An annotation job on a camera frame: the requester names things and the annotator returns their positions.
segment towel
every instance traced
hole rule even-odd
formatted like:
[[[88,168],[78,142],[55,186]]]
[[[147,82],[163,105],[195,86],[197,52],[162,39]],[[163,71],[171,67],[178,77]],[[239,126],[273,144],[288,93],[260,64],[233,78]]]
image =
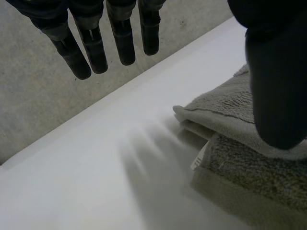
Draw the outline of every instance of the towel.
[[[307,142],[285,151],[258,136],[247,65],[186,107],[182,126],[208,140],[192,186],[252,226],[307,228]]]

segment gray wall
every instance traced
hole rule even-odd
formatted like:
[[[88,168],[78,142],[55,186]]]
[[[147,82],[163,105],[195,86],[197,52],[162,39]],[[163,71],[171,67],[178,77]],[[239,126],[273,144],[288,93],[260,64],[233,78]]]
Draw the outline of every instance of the gray wall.
[[[136,62],[121,65],[106,11],[100,21],[109,69],[77,80],[49,39],[0,2],[0,163],[156,63],[229,19],[226,0],[167,0],[160,12],[160,51],[142,50],[137,7],[131,18]],[[72,18],[72,33],[84,49]]]

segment towel label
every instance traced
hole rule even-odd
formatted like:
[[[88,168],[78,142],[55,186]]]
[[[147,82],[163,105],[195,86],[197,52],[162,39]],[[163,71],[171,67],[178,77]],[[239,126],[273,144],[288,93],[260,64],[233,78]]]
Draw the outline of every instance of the towel label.
[[[208,146],[208,143],[209,143],[209,141],[204,145],[204,147],[202,147],[199,154],[197,155],[197,157],[195,158],[195,160],[191,164],[190,167],[191,167],[192,170],[195,170],[201,164],[203,156],[204,156],[205,151],[206,151],[206,148]]]

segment glove finger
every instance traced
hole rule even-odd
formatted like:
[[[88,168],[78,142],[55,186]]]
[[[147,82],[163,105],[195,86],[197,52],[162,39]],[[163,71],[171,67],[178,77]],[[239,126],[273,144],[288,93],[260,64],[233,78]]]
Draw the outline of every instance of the glove finger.
[[[255,124],[269,145],[288,150],[307,135],[307,8],[276,34],[247,33]]]
[[[81,79],[91,76],[91,69],[87,64],[67,22],[67,11],[52,20],[31,18],[32,23],[46,34],[58,53],[64,58],[74,75]]]
[[[70,0],[69,9],[73,14],[93,71],[98,74],[106,72],[108,65],[99,28],[103,0]]]
[[[159,51],[159,9],[165,0],[138,0],[143,49],[146,55]]]
[[[107,0],[107,12],[121,63],[125,66],[135,62],[130,16],[136,0]]]

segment folded towel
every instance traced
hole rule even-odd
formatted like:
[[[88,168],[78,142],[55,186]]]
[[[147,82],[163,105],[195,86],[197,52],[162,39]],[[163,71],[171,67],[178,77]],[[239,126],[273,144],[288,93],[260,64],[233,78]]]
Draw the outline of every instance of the folded towel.
[[[257,134],[244,66],[229,81],[174,106],[189,131],[209,140],[192,185],[251,225],[307,228],[307,142],[284,151]]]

